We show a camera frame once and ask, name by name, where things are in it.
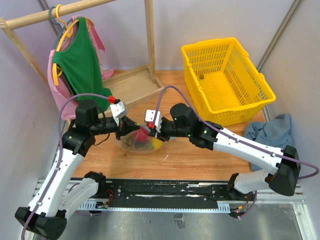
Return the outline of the longan fruit bunch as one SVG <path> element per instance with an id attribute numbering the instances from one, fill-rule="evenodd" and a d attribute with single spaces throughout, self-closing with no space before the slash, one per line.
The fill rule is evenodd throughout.
<path id="1" fill-rule="evenodd" d="M 123 136 L 121 139 L 121 147 L 125 150 L 136 150 L 136 137 L 133 133 Z"/>

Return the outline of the red toy fruit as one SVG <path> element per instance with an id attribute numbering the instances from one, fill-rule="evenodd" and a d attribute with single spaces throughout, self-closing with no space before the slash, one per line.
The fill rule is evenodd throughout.
<path id="1" fill-rule="evenodd" d="M 140 128 L 134 132 L 134 139 L 139 143 L 146 143 L 150 138 L 149 133 L 150 131 L 141 125 Z"/>

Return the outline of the yellow toy banana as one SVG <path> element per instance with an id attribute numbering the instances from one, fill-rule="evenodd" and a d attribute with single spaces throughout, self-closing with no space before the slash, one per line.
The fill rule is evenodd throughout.
<path id="1" fill-rule="evenodd" d="M 157 138 L 154 138 L 154 137 L 151 138 L 150 142 L 151 142 L 151 145 L 152 145 L 154 150 L 159 149 L 164 144 L 163 141 L 161 141 L 161 140 L 159 140 Z"/>

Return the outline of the clear zip top bag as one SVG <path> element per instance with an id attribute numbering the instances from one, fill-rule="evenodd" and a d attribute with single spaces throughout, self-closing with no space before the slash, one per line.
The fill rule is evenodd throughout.
<path id="1" fill-rule="evenodd" d="M 150 130 L 145 125 L 139 125 L 139 129 L 122 136 L 120 140 L 115 140 L 114 144 L 122 150 L 134 154 L 150 154 L 159 150 L 163 145 L 168 144 L 175 138 L 171 137 L 169 141 L 161 141 L 155 137 L 149 136 Z"/>

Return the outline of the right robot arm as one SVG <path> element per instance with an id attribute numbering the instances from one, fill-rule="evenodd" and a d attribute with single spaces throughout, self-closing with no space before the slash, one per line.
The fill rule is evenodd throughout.
<path id="1" fill-rule="evenodd" d="M 168 141 L 171 137 L 188 138 L 198 148 L 234 155 L 261 169 L 251 173 L 234 173 L 227 187 L 227 196 L 232 200 L 258 190 L 272 190 L 283 196 L 295 193 L 301 165 L 297 150 L 264 145 L 241 137 L 216 123 L 203 122 L 191 107 L 178 103 L 170 109 L 171 120 L 159 111 L 150 111 L 150 123 L 155 127 L 152 134 Z"/>

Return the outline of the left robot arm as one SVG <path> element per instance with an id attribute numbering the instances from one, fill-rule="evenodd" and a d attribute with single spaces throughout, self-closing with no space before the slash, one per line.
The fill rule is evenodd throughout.
<path id="1" fill-rule="evenodd" d="M 137 130 L 138 125 L 127 117 L 128 109 L 121 100 L 110 96 L 111 117 L 98 116 L 98 104 L 93 99 L 80 101 L 75 119 L 65 133 L 59 134 L 59 150 L 39 192 L 27 207 L 19 207 L 15 218 L 26 231 L 48 240 L 57 240 L 65 230 L 69 218 L 90 197 L 101 198 L 107 193 L 106 177 L 89 172 L 81 182 L 63 195 L 78 165 L 96 142 L 97 135 L 114 133 L 116 138 Z"/>

